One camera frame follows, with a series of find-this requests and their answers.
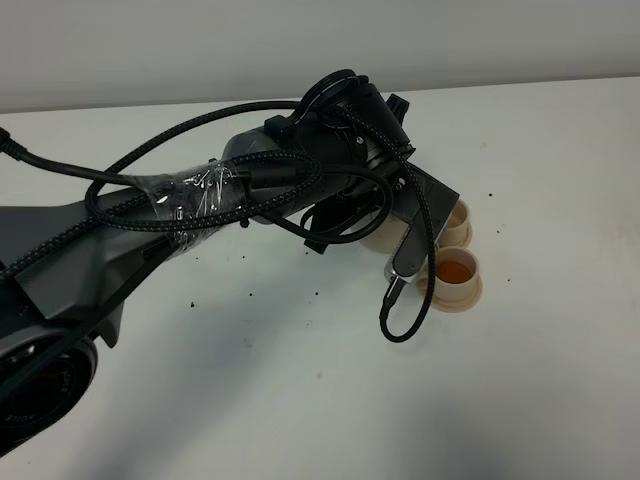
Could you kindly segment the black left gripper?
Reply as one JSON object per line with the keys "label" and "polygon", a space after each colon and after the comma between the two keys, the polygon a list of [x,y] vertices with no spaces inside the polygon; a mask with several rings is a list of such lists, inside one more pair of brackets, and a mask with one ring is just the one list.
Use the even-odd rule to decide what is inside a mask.
{"label": "black left gripper", "polygon": [[[396,94],[387,99],[390,110],[388,136],[398,149],[408,149],[410,140],[403,128],[409,102]],[[331,166],[327,175],[350,176],[369,183],[360,193],[349,188],[321,200],[300,220],[304,245],[311,250],[326,250],[329,245],[353,243],[373,233],[391,212],[394,192],[382,175],[361,167]]]}

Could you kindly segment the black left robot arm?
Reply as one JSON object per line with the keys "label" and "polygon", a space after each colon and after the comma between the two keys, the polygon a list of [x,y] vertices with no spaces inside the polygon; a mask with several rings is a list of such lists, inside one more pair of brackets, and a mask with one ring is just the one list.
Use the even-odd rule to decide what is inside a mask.
{"label": "black left robot arm", "polygon": [[[334,72],[298,101],[257,101],[189,119],[104,171],[30,152],[10,133],[1,152],[84,179],[83,200],[1,211],[1,449],[62,419],[88,390],[95,343],[118,341],[125,300],[162,263],[230,225],[272,222],[313,246],[350,243],[391,211],[412,154],[408,102],[366,76]],[[126,170],[196,128],[245,113],[268,118],[223,155],[174,174]]]}

